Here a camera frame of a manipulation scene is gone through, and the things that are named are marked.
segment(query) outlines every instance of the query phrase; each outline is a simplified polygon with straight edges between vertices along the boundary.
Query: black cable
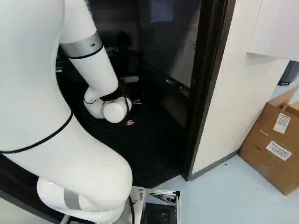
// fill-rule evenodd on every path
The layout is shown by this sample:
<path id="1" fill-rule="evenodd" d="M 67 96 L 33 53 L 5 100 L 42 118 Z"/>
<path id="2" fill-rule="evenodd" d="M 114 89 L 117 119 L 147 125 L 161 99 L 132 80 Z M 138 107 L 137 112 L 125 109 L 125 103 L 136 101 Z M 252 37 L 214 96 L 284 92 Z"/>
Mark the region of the black cable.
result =
<path id="1" fill-rule="evenodd" d="M 134 212 L 134 205 L 131 196 L 129 196 L 129 202 L 130 202 L 131 213 L 132 213 L 132 224 L 135 224 L 135 212 Z"/>
<path id="2" fill-rule="evenodd" d="M 20 152 L 24 152 L 24 151 L 27 151 L 29 149 L 32 149 L 38 145 L 41 145 L 43 143 L 45 143 L 46 141 L 50 140 L 51 138 L 53 138 L 55 135 L 57 135 L 58 133 L 60 133 L 68 124 L 69 122 L 71 121 L 73 117 L 73 112 L 71 112 L 71 115 L 69 116 L 69 118 L 67 119 L 67 121 L 59 128 L 57 129 L 57 131 L 53 132 L 52 134 L 50 134 L 48 137 L 30 145 L 30 146 L 27 146 L 27 147 L 24 147 L 24 148 L 20 148 L 20 149 L 16 149 L 16 150 L 12 150 L 12 151 L 0 151 L 0 153 L 2 154 L 13 154 L 13 153 L 20 153 Z"/>

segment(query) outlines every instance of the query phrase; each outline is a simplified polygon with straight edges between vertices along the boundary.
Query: cabinet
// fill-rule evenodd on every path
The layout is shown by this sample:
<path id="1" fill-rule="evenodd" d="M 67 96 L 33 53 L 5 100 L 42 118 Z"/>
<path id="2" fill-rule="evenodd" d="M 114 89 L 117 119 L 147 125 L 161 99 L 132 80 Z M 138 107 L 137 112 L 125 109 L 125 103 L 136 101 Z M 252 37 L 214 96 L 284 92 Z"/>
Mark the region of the cabinet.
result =
<path id="1" fill-rule="evenodd" d="M 298 9 L 298 0 L 263 0 L 248 52 L 299 61 Z"/>

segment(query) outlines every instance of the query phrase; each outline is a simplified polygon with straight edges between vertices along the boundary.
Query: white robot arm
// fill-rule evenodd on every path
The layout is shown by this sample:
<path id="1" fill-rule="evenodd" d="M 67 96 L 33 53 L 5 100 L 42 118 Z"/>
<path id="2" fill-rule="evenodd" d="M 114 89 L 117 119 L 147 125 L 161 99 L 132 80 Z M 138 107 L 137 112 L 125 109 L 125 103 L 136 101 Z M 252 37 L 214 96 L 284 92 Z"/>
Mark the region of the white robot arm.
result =
<path id="1" fill-rule="evenodd" d="M 118 98 L 103 102 L 100 97 L 113 93 L 118 80 L 83 0 L 66 0 L 64 25 L 60 46 L 89 85 L 84 105 L 95 118 L 106 118 L 112 123 L 123 120 L 132 104 L 129 99 Z"/>
<path id="2" fill-rule="evenodd" d="M 115 91 L 118 82 L 85 3 L 2 0 L 0 14 L 1 153 L 40 177 L 38 194 L 49 207 L 113 223 L 132 188 L 131 168 L 82 128 L 55 75 L 61 44 L 90 86 L 88 111 L 111 122 L 127 113 L 124 98 L 99 99 Z"/>

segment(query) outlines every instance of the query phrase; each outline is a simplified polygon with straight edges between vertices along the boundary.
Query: black mat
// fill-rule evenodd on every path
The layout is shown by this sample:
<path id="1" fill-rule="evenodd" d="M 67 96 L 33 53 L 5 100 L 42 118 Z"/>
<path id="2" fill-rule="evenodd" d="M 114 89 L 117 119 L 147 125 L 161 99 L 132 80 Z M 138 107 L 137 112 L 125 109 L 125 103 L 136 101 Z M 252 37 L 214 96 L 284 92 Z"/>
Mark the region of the black mat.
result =
<path id="1" fill-rule="evenodd" d="M 85 109 L 86 83 L 72 82 L 62 75 L 57 80 L 85 130 L 128 161 L 135 186 L 152 188 L 182 172 L 184 131 L 158 102 L 144 95 L 143 106 L 134 105 L 127 117 L 134 120 L 135 125 L 112 127 L 103 119 L 95 119 Z"/>

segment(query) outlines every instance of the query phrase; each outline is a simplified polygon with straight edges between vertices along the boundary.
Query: door frame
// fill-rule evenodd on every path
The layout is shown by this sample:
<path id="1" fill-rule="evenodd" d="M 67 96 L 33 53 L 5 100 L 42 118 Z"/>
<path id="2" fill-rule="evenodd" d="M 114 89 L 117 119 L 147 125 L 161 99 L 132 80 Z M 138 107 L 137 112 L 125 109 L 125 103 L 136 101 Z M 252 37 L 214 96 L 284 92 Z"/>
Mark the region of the door frame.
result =
<path id="1" fill-rule="evenodd" d="M 192 175 L 192 170 L 228 38 L 235 1 L 201 0 L 201 9 L 204 10 L 200 10 L 199 15 L 186 120 L 186 150 L 182 176 L 187 181 L 196 178 Z"/>

